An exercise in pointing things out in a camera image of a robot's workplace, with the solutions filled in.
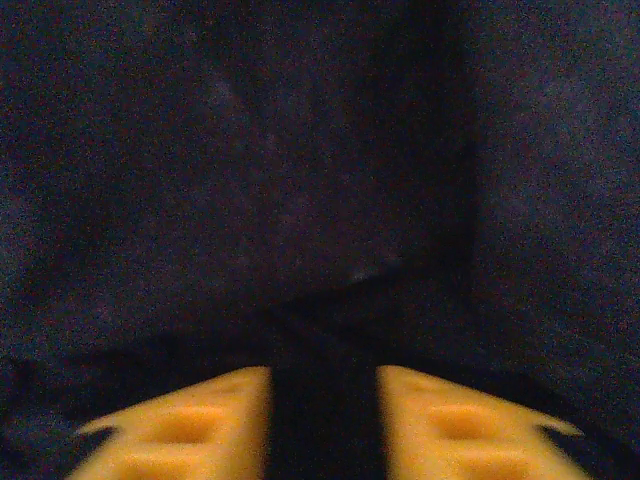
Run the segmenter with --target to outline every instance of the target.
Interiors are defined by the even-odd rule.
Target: yellow plastic part
[[[397,366],[379,392],[393,480],[585,480],[540,432],[574,426],[520,405]]]
[[[245,368],[95,420],[81,432],[116,432],[68,478],[262,478],[269,383],[268,368]]]

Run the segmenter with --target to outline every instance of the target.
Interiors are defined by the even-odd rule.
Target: hole
[[[199,444],[211,439],[218,418],[211,411],[171,412],[141,440],[149,443]]]
[[[429,379],[411,380],[406,385],[412,392],[436,392],[443,387],[441,383]]]
[[[468,459],[465,469],[470,480],[525,480],[531,473],[524,459],[509,456]]]
[[[233,393],[238,393],[238,391],[240,391],[241,387],[242,387],[242,382],[235,381],[235,382],[229,383],[227,385],[224,385],[222,387],[218,387],[215,390],[215,393],[220,394],[220,395],[231,395]]]
[[[501,434],[498,419],[476,407],[434,408],[428,416],[440,435],[449,440],[493,439]]]
[[[189,466],[171,462],[131,462],[122,466],[117,480],[182,480]]]

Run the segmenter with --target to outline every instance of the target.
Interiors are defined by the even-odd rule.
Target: square hole
[[[117,480],[183,480],[189,474],[189,465],[166,461],[128,461],[121,465]]]
[[[211,411],[182,410],[159,417],[141,438],[148,443],[200,444],[211,440],[219,419]]]
[[[431,408],[431,424],[448,440],[480,440],[501,437],[500,424],[489,411],[469,406]]]
[[[242,380],[235,380],[222,386],[217,386],[212,392],[218,395],[233,395],[239,393],[243,386],[244,382]]]
[[[523,458],[506,455],[482,456],[464,461],[470,480],[526,480],[531,466]]]
[[[444,389],[444,385],[442,383],[431,378],[412,378],[411,380],[407,380],[405,385],[407,390],[413,393],[437,392]]]

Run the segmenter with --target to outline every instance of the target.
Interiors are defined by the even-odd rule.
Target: dark fabric
[[[325,292],[310,338],[526,374],[640,451],[637,8],[4,2],[0,404]]]
[[[351,292],[377,298],[369,289]],[[326,298],[334,313],[347,300]],[[388,312],[402,319],[389,303]],[[315,300],[280,306],[252,318],[261,348],[218,335],[167,336],[135,342],[131,348],[68,358],[64,363],[14,365],[15,402],[0,429],[0,478],[62,480],[100,445],[109,432],[76,437],[73,430],[100,415],[207,380],[247,365],[274,367],[274,410],[266,478],[351,478],[349,473],[383,478],[381,418],[372,367],[400,364],[429,372],[574,422],[583,438],[549,433],[594,478],[635,478],[638,456],[590,424],[582,409],[525,375],[489,370],[481,360],[460,366],[424,356],[405,345],[386,348],[349,335],[347,327],[319,327],[309,334],[299,325],[315,323],[322,312]]]

